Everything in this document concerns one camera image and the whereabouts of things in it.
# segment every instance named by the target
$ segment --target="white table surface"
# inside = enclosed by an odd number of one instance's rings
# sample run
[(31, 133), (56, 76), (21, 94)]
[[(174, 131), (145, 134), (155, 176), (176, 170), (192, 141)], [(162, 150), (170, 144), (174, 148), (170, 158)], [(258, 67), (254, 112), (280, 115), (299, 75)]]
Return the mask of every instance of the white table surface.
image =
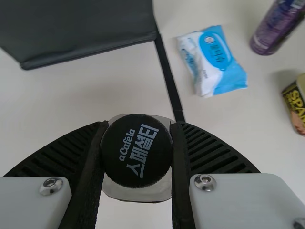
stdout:
[[(218, 136), (261, 172), (281, 177), (305, 203), (305, 138), (292, 128), (280, 92), (305, 72), (305, 26), (272, 56), (260, 56), (249, 41), (273, 0), (155, 0), (187, 122)], [(221, 24), (236, 60), (248, 73), (249, 88), (208, 99), (194, 95), (191, 75), (175, 37)]]
[[(186, 121), (220, 137), (263, 173), (280, 176), (305, 203), (305, 139), (294, 132), (280, 91), (305, 72), (305, 28), (270, 57), (249, 40), (273, 0), (154, 0)], [(223, 25), (249, 88), (202, 99), (174, 37)], [(118, 114), (173, 118), (154, 43), (23, 71), (0, 52), (0, 176), (58, 137)], [(96, 228), (169, 229), (171, 201), (120, 202), (101, 195)]]

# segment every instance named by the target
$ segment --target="metal can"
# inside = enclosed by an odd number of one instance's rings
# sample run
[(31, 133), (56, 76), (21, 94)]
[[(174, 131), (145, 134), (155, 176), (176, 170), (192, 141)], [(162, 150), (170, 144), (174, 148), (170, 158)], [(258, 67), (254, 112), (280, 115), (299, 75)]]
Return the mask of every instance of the metal can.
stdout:
[(305, 17), (305, 0), (277, 0), (253, 35), (250, 46), (259, 55), (274, 54)]
[(282, 92), (288, 107), (292, 125), (302, 136), (305, 136), (305, 74), (285, 88)]

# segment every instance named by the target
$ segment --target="yellow can label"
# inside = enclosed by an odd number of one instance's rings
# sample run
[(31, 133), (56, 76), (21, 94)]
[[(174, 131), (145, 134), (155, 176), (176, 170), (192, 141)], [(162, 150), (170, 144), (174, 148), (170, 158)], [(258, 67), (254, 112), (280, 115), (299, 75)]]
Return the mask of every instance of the yellow can label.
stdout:
[(283, 91), (283, 97), (290, 110), (292, 124), (300, 134), (305, 135), (305, 103), (296, 82)]

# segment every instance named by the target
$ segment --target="spam can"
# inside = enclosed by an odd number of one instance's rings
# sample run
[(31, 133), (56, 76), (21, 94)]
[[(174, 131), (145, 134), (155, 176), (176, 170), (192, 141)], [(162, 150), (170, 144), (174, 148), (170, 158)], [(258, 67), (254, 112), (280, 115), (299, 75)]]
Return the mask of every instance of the spam can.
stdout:
[(305, 136), (305, 74), (285, 88), (282, 92), (287, 104), (292, 125), (302, 136)]

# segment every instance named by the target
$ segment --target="black rubber gripper pad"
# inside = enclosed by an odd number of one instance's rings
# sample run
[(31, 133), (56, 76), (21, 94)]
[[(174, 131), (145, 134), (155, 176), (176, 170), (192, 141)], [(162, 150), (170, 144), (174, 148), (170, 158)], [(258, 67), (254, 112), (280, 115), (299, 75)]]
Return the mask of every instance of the black rubber gripper pad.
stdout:
[(172, 217), (174, 229), (195, 229), (190, 179), (207, 173), (259, 173), (244, 156), (214, 135), (185, 122), (171, 125), (173, 138)]
[(97, 122), (38, 150), (5, 177), (65, 177), (72, 198), (59, 229), (94, 229), (102, 191), (104, 169), (100, 142), (108, 122)]

